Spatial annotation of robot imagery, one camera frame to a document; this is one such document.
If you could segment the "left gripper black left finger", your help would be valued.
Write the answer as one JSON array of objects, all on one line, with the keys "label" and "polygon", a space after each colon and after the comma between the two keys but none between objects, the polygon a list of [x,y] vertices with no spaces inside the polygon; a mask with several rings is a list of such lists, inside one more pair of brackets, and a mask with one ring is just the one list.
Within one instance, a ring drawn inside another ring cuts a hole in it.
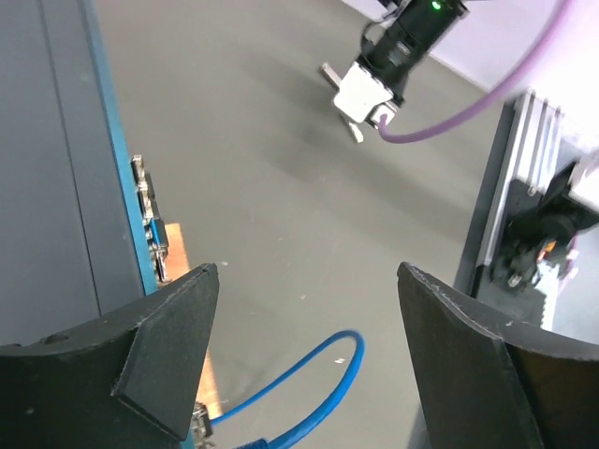
[{"label": "left gripper black left finger", "polygon": [[199,385],[183,378],[165,286],[36,343],[1,349],[5,448],[177,448]]}]

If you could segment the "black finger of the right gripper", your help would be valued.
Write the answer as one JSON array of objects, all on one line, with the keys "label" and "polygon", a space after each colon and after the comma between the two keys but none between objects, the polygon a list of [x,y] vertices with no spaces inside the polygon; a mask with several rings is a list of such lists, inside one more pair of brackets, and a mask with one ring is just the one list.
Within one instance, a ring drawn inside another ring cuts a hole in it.
[{"label": "black finger of the right gripper", "polygon": [[330,86],[339,86],[341,83],[342,78],[334,71],[329,63],[323,63],[319,67],[319,74]]}]

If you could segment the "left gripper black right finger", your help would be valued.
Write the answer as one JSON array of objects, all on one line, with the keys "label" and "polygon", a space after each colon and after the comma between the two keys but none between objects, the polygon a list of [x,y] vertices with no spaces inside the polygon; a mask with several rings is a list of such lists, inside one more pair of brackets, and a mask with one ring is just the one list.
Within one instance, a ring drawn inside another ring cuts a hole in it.
[{"label": "left gripper black right finger", "polygon": [[417,266],[398,268],[432,448],[595,448],[598,347],[532,326]]}]

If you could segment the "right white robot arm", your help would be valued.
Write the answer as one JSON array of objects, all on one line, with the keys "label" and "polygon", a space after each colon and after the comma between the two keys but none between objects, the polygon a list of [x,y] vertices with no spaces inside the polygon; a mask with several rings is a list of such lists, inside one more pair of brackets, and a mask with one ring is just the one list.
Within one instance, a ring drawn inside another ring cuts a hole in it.
[{"label": "right white robot arm", "polygon": [[336,83],[334,107],[358,122],[382,105],[400,107],[413,69],[467,13],[462,1],[421,0],[368,21],[356,59]]}]

